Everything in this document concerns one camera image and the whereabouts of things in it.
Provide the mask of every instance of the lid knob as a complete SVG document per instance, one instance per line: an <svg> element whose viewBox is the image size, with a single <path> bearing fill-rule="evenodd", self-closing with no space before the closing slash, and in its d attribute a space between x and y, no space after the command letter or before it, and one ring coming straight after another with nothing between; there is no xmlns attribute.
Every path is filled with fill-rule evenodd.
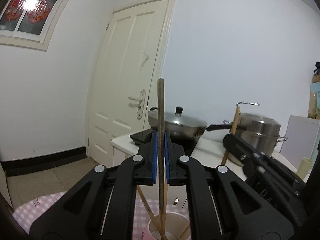
<svg viewBox="0 0 320 240"><path fill-rule="evenodd" d="M176 116L181 116L182 111L183 111L183 108L181 106L177 106L175 115Z"/></svg>

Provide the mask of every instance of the stainless steel pot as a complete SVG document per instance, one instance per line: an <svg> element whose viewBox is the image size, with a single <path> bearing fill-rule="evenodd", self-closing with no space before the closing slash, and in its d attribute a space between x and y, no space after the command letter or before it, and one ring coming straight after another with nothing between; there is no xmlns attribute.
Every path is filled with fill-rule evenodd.
<svg viewBox="0 0 320 240"><path fill-rule="evenodd" d="M278 142L287 140L287 137L279 135L281 125L276 120L265 116L241 113L238 125L245 125L247 130L237 129L236 135L267 156L272 155ZM229 156L232 162L242 165L233 155Z"/></svg>
<svg viewBox="0 0 320 240"><path fill-rule="evenodd" d="M198 140L204 131L231 129L231 124L212 124L207 127L207 122L195 117L182 115L183 108L176 107L176 112L164 113L164 129L170 131L170 136L175 140ZM153 107L148 112L148 122L153 130L158 127L158 111Z"/></svg>

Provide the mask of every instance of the pot handle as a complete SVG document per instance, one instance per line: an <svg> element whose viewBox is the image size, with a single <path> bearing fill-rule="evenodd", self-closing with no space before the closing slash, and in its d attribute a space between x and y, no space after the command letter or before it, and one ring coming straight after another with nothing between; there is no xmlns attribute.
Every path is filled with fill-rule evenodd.
<svg viewBox="0 0 320 240"><path fill-rule="evenodd" d="M287 138L286 136L281 136L281 137L279 137L279 139L277 140L276 144L277 144L278 142L285 142L287 139L288 139L288 138Z"/></svg>
<svg viewBox="0 0 320 240"><path fill-rule="evenodd" d="M232 127L231 124L211 124L206 128L206 130L207 131L224 130L224 129L231 129L231 127ZM237 129L247 130L247 127L243 125L238 125Z"/></svg>

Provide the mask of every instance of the metal bolt head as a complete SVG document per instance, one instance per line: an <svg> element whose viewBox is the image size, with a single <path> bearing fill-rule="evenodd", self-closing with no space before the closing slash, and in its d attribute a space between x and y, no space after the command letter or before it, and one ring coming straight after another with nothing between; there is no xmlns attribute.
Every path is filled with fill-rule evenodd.
<svg viewBox="0 0 320 240"><path fill-rule="evenodd" d="M94 168L94 171L97 173L103 172L104 171L104 166L103 165L97 165Z"/></svg>
<svg viewBox="0 0 320 240"><path fill-rule="evenodd" d="M226 173L227 171L228 171L228 168L226 167L226 166L219 166L218 167L218 171L220 172L220 173Z"/></svg>
<svg viewBox="0 0 320 240"><path fill-rule="evenodd" d="M186 163L190 160L190 158L187 155L182 155L182 156L180 156L179 160L183 163Z"/></svg>
<svg viewBox="0 0 320 240"><path fill-rule="evenodd" d="M258 171L260 173L265 173L266 172L266 170L262 166L258 166Z"/></svg>
<svg viewBox="0 0 320 240"><path fill-rule="evenodd" d="M135 155L132 157L135 162L141 162L143 157L141 155Z"/></svg>

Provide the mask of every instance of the blue gripper pad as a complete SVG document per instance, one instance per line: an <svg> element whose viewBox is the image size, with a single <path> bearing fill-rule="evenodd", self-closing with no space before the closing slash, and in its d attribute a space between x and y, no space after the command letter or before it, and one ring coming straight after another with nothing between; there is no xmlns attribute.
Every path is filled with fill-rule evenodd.
<svg viewBox="0 0 320 240"><path fill-rule="evenodd" d="M153 140L153 165L152 165L152 180L156 183L157 177L157 162L158 162L158 132L154 132L155 136L152 136Z"/></svg>
<svg viewBox="0 0 320 240"><path fill-rule="evenodd" d="M170 161L169 161L169 147L168 147L168 135L164 133L164 158L165 158L165 172L167 177L167 184L170 181Z"/></svg>

